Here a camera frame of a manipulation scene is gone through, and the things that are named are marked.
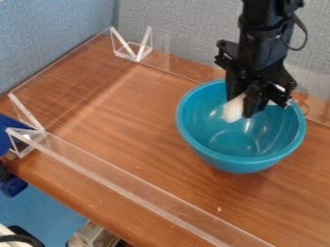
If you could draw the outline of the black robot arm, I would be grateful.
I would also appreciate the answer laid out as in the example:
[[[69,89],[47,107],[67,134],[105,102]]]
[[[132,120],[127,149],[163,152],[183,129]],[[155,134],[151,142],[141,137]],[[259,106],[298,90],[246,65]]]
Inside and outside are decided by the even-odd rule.
[[[240,0],[242,13],[238,18],[239,40],[220,40],[214,63],[226,71],[227,100],[244,94],[242,115],[251,118],[270,101],[284,108],[298,83],[284,68],[291,47],[294,27],[304,34],[306,25],[295,11],[304,7],[304,0]]]

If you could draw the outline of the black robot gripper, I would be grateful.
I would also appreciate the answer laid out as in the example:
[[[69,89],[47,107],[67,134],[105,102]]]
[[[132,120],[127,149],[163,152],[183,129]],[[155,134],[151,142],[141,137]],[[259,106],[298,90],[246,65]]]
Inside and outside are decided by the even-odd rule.
[[[220,40],[219,53],[214,63],[226,71],[227,100],[243,98],[243,113],[251,118],[271,100],[266,87],[276,86],[291,99],[296,81],[284,68],[283,62],[294,31],[294,20],[280,18],[274,23],[238,20],[238,42]]]

